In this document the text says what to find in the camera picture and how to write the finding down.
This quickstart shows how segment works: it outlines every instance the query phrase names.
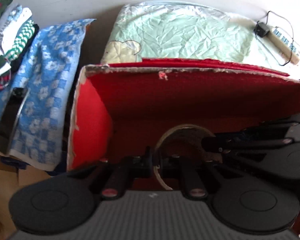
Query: black smartphone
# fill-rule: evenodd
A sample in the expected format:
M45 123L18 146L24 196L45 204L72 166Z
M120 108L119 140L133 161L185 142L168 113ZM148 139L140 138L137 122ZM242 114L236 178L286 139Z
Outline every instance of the black smartphone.
M28 95L27 88L13 88L3 111L0 120L0 152L5 155L9 154L19 116Z

